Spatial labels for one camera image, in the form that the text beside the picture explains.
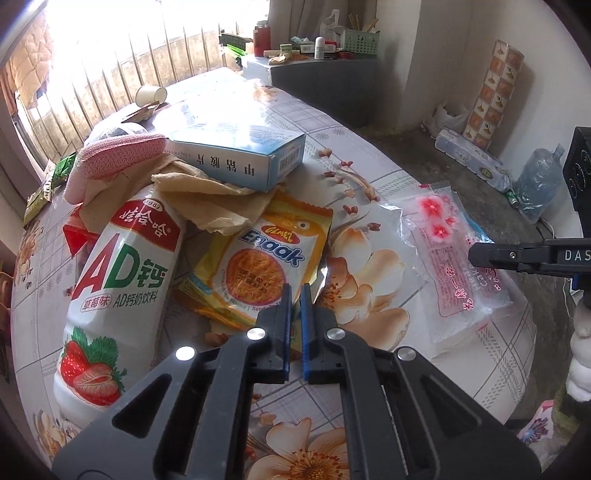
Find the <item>green snack packet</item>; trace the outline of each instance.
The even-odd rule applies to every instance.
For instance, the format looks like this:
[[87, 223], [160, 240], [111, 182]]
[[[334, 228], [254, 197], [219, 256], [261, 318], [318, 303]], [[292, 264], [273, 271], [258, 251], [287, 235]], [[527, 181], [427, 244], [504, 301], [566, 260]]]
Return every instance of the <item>green snack packet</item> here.
[[72, 167], [74, 166], [74, 160], [76, 159], [76, 152], [71, 155], [68, 155], [65, 158], [62, 158], [56, 165], [56, 169], [53, 171], [53, 175], [51, 177], [51, 189], [53, 190], [59, 185], [64, 184], [70, 172], [72, 171]]
[[51, 202], [51, 199], [53, 198], [51, 178], [52, 175], [49, 174], [37, 191], [28, 198], [25, 216], [22, 220], [23, 226], [26, 226], [31, 220], [33, 220], [46, 203]]

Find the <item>metal screw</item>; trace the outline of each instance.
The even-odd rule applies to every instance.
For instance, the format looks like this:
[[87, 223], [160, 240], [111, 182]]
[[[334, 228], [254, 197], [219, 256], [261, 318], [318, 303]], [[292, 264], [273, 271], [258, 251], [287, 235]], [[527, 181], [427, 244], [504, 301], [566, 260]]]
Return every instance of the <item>metal screw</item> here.
[[397, 353], [398, 358], [400, 360], [404, 360], [405, 362], [410, 362], [417, 357], [417, 353], [410, 347], [403, 346]]
[[191, 360], [195, 356], [195, 349], [192, 346], [182, 346], [175, 352], [175, 356], [183, 362]]
[[345, 337], [345, 331], [342, 328], [331, 328], [326, 336], [331, 340], [341, 340]]
[[260, 327], [254, 327], [247, 331], [246, 336], [250, 338], [250, 340], [260, 340], [265, 337], [266, 331]]

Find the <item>flower pattern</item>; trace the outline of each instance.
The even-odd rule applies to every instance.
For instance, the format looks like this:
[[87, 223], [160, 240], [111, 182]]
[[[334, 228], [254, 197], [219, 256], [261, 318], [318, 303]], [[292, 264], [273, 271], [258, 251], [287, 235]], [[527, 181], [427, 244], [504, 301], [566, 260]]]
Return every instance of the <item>flower pattern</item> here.
[[43, 410], [33, 415], [33, 423], [37, 431], [37, 440], [45, 454], [53, 462], [57, 452], [80, 433], [80, 430], [69, 421], [60, 423]]
[[17, 267], [14, 275], [14, 283], [16, 285], [22, 281], [26, 281], [31, 274], [31, 257], [39, 247], [38, 240], [42, 233], [43, 227], [39, 227], [39, 220], [35, 220], [30, 228], [27, 229], [17, 255]]
[[279, 423], [267, 432], [273, 455], [259, 458], [246, 480], [349, 480], [345, 429], [329, 430], [310, 440], [312, 420]]
[[384, 350], [396, 347], [410, 320], [406, 310], [388, 308], [404, 276], [405, 265], [398, 254], [391, 249], [372, 253], [365, 233], [347, 228], [332, 240], [327, 266], [318, 304], [334, 310], [337, 322], [369, 345]]
[[538, 442], [542, 438], [542, 435], [548, 435], [548, 429], [546, 428], [547, 423], [547, 417], [544, 419], [535, 419], [520, 440], [526, 445]]

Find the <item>curtain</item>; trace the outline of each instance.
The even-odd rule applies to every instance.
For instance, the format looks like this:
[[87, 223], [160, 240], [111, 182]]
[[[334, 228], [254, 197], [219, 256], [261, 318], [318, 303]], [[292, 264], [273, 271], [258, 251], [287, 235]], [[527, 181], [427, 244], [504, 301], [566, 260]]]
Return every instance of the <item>curtain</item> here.
[[271, 0], [269, 26], [271, 45], [279, 48], [294, 35], [313, 40], [318, 36], [320, 23], [334, 9], [340, 10], [339, 24], [348, 25], [348, 15], [358, 15], [361, 25], [368, 25], [376, 13], [377, 0]]

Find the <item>strawberry illustration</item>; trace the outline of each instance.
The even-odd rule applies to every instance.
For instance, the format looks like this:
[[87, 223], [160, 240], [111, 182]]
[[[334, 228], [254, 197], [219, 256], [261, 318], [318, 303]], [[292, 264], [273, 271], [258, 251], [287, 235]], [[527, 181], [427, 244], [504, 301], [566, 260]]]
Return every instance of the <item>strawberry illustration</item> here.
[[73, 388], [86, 401], [99, 406], [111, 405], [120, 396], [113, 369], [105, 364], [91, 364], [74, 379]]
[[84, 372], [88, 366], [88, 360], [80, 345], [73, 340], [67, 342], [60, 364], [60, 373], [64, 382], [72, 387], [74, 379]]

